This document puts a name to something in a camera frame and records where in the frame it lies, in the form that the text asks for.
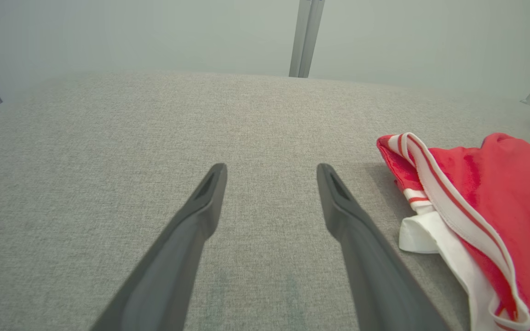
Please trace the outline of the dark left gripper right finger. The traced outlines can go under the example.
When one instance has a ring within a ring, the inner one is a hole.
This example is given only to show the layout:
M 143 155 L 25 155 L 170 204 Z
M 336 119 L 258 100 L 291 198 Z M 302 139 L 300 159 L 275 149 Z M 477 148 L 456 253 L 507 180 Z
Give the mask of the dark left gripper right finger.
M 450 331 L 330 164 L 316 168 L 328 232 L 340 243 L 360 331 Z

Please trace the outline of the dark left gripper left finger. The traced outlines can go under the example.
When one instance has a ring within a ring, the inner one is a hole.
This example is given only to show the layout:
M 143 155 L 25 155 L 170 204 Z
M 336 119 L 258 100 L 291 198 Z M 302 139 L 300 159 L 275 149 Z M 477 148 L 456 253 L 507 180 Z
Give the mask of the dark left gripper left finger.
M 226 183 L 226 165 L 214 164 L 91 331 L 183 331 L 204 243 L 218 226 Z

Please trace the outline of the red and white shirt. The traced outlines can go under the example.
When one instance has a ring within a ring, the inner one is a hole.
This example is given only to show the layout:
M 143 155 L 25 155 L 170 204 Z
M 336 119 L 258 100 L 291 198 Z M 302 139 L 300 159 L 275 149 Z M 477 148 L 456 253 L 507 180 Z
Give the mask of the red and white shirt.
M 440 254 L 468 297 L 471 331 L 530 331 L 530 144 L 429 148 L 412 133 L 377 148 L 415 215 L 399 248 Z

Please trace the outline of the grey metal frame post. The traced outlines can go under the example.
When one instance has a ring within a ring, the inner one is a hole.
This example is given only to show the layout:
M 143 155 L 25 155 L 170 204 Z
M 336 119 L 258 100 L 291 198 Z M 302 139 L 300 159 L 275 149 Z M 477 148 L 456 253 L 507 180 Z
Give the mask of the grey metal frame post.
M 289 77 L 308 78 L 326 0 L 299 0 Z

